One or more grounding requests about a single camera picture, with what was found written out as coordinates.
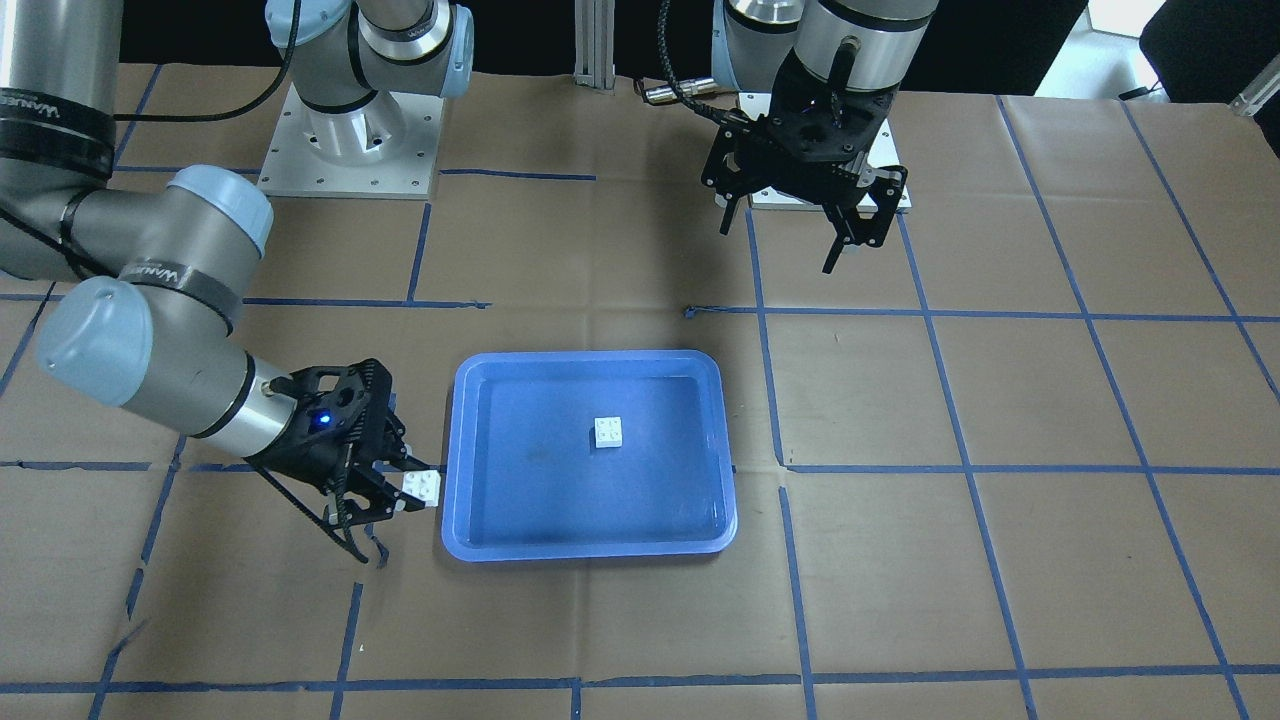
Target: white block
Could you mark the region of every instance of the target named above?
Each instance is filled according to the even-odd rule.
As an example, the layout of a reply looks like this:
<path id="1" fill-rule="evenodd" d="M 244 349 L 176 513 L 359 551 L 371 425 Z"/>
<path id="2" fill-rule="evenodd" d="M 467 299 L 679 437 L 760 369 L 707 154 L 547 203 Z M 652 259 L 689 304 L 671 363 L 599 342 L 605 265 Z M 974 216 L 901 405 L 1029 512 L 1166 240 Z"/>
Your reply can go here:
<path id="1" fill-rule="evenodd" d="M 595 447 L 622 447 L 622 418 L 595 419 Z"/>
<path id="2" fill-rule="evenodd" d="M 440 473 L 436 470 L 404 473 L 401 492 L 421 500 L 428 507 L 438 507 L 440 505 Z M 403 510 L 403 507 L 397 507 L 397 510 Z"/>

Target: blue tray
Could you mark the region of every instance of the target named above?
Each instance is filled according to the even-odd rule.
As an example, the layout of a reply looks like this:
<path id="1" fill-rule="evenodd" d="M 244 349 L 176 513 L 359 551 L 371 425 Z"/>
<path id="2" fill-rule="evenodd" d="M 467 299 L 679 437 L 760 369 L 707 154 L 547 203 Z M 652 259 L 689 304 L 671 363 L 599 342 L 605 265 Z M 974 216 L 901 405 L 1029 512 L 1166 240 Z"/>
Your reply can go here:
<path id="1" fill-rule="evenodd" d="M 595 447 L 595 418 L 622 447 Z M 719 368 L 692 350 L 458 368 L 443 516 L 460 560 L 718 552 L 737 533 Z"/>

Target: metal post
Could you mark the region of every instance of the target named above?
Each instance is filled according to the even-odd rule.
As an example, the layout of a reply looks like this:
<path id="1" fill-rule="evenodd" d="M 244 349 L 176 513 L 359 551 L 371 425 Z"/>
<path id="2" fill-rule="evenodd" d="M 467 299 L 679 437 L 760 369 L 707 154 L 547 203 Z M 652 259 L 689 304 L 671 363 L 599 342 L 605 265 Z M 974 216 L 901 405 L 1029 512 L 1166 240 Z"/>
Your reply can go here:
<path id="1" fill-rule="evenodd" d="M 1280 91 L 1280 55 L 1276 55 L 1258 73 L 1258 77 L 1253 78 L 1253 82 L 1235 96 L 1235 100 L 1231 101 L 1231 111 L 1251 118 L 1267 104 L 1267 100 L 1271 100 L 1276 91 Z"/>
<path id="2" fill-rule="evenodd" d="M 613 9 L 616 0 L 575 0 L 577 63 L 573 82 L 613 90 Z"/>

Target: robotic arm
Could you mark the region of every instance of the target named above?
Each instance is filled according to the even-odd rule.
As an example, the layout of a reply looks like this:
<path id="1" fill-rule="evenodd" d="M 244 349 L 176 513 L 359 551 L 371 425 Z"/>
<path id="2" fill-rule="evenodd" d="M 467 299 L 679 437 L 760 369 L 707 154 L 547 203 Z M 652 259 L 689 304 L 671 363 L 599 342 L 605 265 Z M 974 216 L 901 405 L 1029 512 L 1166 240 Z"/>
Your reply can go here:
<path id="1" fill-rule="evenodd" d="M 301 42 L 293 70 L 324 138 L 316 143 L 348 161 L 394 147 L 394 128 L 378 123 L 397 118 L 369 115 L 394 108 L 384 87 L 461 94 L 470 77 L 465 9 L 448 0 L 362 5 L 358 17 L 351 0 L 268 8 L 273 36 L 283 27 Z M 45 323 L 37 360 L 108 406 L 244 457 L 367 561 L 351 527 L 424 507 L 375 469 L 428 469 L 390 410 L 392 377 L 371 359 L 284 373 L 228 338 L 273 222 L 248 181 L 196 165 L 159 195 L 106 190 L 122 9 L 122 0 L 0 0 L 0 270 L 84 281 Z M 358 27 L 349 44 L 348 27 Z M 340 58 L 325 45 L 333 37 Z M 372 129 L 357 137 L 353 128 Z M 326 511 L 306 510 L 273 470 L 315 487 Z"/>
<path id="2" fill-rule="evenodd" d="M 744 196 L 772 186 L 827 214 L 836 240 L 824 273 L 846 246 L 883 245 L 906 168 L 874 168 L 867 158 L 938 0 L 717 0 L 716 82 L 772 90 L 769 111 L 755 119 L 685 97 L 666 56 L 669 4 L 659 19 L 667 81 L 719 126 L 701 181 L 724 199 L 721 232 Z M 877 210 L 863 218 L 858 204 L 868 196 Z"/>

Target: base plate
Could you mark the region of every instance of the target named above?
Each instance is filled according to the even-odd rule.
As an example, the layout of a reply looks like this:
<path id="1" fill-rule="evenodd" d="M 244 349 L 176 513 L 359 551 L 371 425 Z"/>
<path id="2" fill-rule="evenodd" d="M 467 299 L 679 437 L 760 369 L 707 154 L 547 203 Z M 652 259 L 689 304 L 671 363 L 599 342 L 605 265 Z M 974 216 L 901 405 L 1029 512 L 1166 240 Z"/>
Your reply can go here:
<path id="1" fill-rule="evenodd" d="M 769 111 L 769 99 L 772 96 L 768 92 L 740 92 L 737 95 L 737 106 L 742 109 L 744 113 L 753 118 L 759 118 L 760 115 Z M 881 126 L 879 136 L 876 137 L 876 142 L 872 145 L 870 156 L 868 161 L 876 168 L 883 168 L 886 165 L 899 165 L 897 159 L 897 145 L 893 142 L 893 131 L 888 127 L 888 120 Z M 813 205 L 812 202 L 805 202 L 791 197 L 790 195 L 783 195 L 776 190 L 767 188 L 759 192 L 751 193 L 751 208 L 755 210 L 810 210 L 822 211 L 822 208 Z M 899 213 L 908 213 L 911 210 L 911 192 L 910 190 L 902 191 L 902 200 L 897 204 Z M 869 199 L 863 199 L 858 204 L 859 213 L 874 213 L 876 204 Z"/>
<path id="2" fill-rule="evenodd" d="M 444 100 L 401 92 L 392 96 L 399 102 L 408 127 L 402 151 L 371 165 L 337 165 L 311 147 L 302 99 L 289 87 L 257 188 L 276 197 L 429 200 Z"/>

